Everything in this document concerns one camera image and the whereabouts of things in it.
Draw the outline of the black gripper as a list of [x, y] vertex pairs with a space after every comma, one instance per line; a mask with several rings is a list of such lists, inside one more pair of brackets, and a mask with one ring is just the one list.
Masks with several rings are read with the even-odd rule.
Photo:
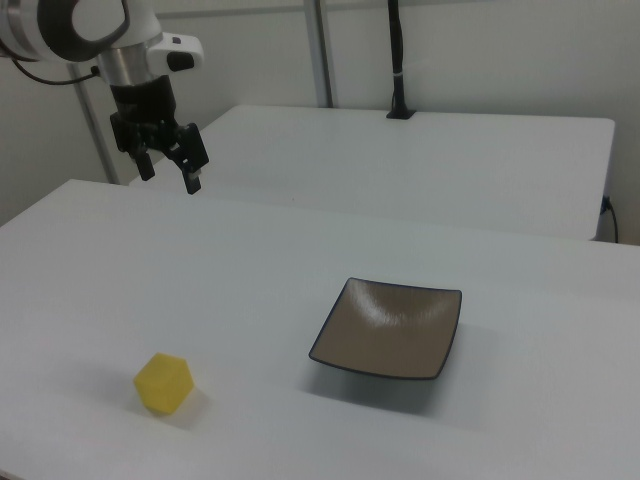
[[201, 169], [209, 157], [194, 123], [178, 126], [176, 101], [167, 75], [133, 86], [110, 87], [117, 111], [110, 116], [116, 146], [135, 163], [142, 181], [155, 176], [147, 147], [165, 151], [180, 169], [188, 194], [201, 189]]

